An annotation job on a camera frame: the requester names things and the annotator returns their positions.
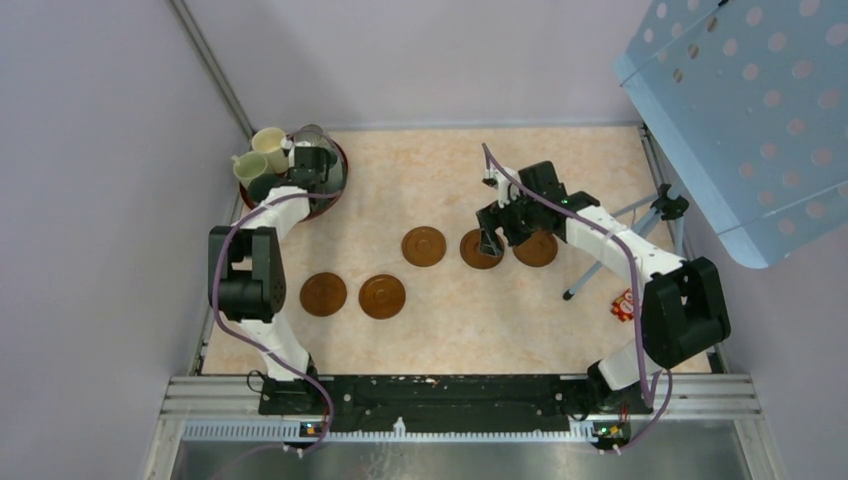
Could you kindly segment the light brown wooden coaster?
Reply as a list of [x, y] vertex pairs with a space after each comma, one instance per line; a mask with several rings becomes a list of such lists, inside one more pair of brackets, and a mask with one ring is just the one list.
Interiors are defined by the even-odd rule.
[[338, 312], [346, 303], [347, 287], [343, 279], [335, 273], [317, 273], [304, 282], [299, 300], [303, 309], [310, 315], [328, 317]]

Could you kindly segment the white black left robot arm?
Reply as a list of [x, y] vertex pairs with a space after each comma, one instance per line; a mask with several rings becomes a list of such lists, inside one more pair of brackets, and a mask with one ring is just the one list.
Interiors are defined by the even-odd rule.
[[219, 328], [254, 347], [266, 371], [262, 415], [317, 414], [327, 400], [312, 357], [284, 312], [287, 284], [281, 240], [298, 223], [329, 209], [346, 183], [335, 142], [296, 142], [283, 174], [262, 173], [246, 188], [253, 209], [208, 237], [208, 296]]

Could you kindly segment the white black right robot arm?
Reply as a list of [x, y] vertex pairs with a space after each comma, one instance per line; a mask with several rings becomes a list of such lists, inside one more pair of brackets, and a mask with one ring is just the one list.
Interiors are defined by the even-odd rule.
[[496, 199], [476, 213], [481, 254], [499, 256], [536, 233], [551, 234], [629, 283], [634, 338], [589, 368], [586, 397], [594, 409], [614, 411], [632, 386], [653, 406], [661, 373], [730, 336], [720, 275], [710, 260], [663, 250], [594, 196], [567, 192], [549, 161], [515, 171], [488, 156], [483, 182]]

